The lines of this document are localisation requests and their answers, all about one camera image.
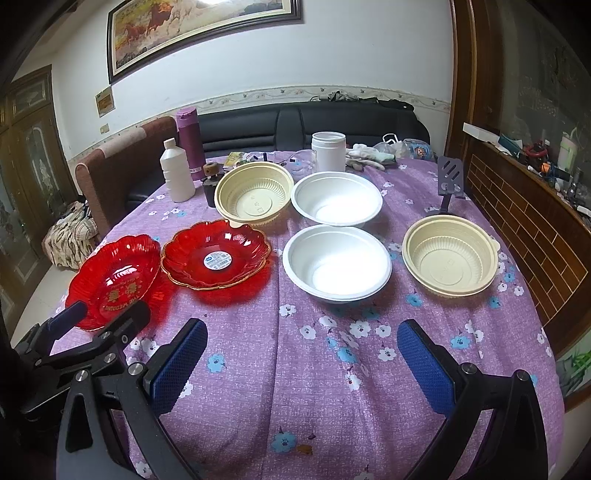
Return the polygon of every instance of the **purple floral tablecloth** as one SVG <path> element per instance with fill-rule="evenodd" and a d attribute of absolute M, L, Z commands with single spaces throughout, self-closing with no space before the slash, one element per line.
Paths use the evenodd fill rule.
<path fill-rule="evenodd" d="M 470 200 L 452 199 L 451 212 L 501 243 L 498 272 L 481 294 L 461 300 L 434 296 L 406 270 L 400 250 L 408 227 L 441 203 L 436 165 L 408 160 L 385 173 L 366 168 L 362 176 L 384 197 L 381 213 L 364 229 L 390 251 L 393 271 L 386 287 L 369 301 L 344 307 L 299 290 L 279 257 L 289 238 L 312 223 L 290 206 L 262 228 L 274 253 L 269 280 L 259 292 L 219 305 L 215 296 L 199 297 L 181 288 L 166 320 L 147 327 L 126 349 L 128 362 L 145 362 L 187 319 L 206 322 L 206 352 L 174 410 L 161 416 L 168 433 L 211 479 L 401 479 L 443 422 L 396 346 L 399 323 L 414 318 L 457 362 L 473 362 L 486 374 L 511 375 L 518 368 L 530 372 L 544 416 L 548 464 L 553 465 L 563 429 L 553 353 L 502 239 Z M 181 229 L 217 218 L 202 188 L 188 202 L 174 204 L 163 186 L 103 243 L 147 233 L 164 244 Z M 56 343 L 54 352 L 89 338 L 75 329 Z M 454 476 L 469 467 L 488 418 L 481 416 Z M 149 478 L 150 467 L 133 440 L 131 458 Z"/>

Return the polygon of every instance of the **patterned fabric bag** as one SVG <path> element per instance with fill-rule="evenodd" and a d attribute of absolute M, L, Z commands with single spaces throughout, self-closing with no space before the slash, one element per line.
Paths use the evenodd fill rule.
<path fill-rule="evenodd" d="M 54 265 L 78 270 L 95 249 L 97 234 L 87 202 L 74 202 L 47 232 L 43 251 Z"/>

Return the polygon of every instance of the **metal screw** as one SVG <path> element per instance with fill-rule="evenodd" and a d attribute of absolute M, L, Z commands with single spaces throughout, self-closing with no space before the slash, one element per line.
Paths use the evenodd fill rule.
<path fill-rule="evenodd" d="M 144 366 L 142 364 L 131 364 L 127 371 L 130 375 L 139 375 L 144 371 Z"/>
<path fill-rule="evenodd" d="M 474 365 L 474 364 L 465 363 L 465 364 L 462 364 L 462 371 L 465 374 L 474 375 L 478 371 L 478 369 L 476 368 L 476 365 Z"/>
<path fill-rule="evenodd" d="M 77 382 L 82 382 L 83 380 L 86 380 L 87 377 L 88 372 L 86 370 L 80 370 L 74 378 Z"/>
<path fill-rule="evenodd" d="M 517 378 L 519 378 L 523 382 L 527 382 L 530 379 L 530 375 L 525 370 L 518 370 Z"/>

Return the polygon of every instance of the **brick-patterned panel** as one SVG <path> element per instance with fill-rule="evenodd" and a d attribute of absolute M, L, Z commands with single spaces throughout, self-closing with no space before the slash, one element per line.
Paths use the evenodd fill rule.
<path fill-rule="evenodd" d="M 507 243 L 559 354 L 591 326 L 591 232 L 514 159 L 473 139 L 467 151 L 466 190 Z"/>

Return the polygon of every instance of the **black leather sofa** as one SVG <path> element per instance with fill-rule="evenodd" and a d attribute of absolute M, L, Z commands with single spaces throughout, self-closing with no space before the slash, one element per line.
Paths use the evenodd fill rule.
<path fill-rule="evenodd" d="M 429 143 L 427 128 L 404 102 L 299 102 L 275 103 L 207 113 L 199 116 L 207 158 L 233 151 L 298 151 L 310 148 L 316 132 L 334 131 L 347 136 L 347 144 L 373 146 L 385 134 Z M 130 189 L 128 212 L 164 184 L 159 168 Z"/>

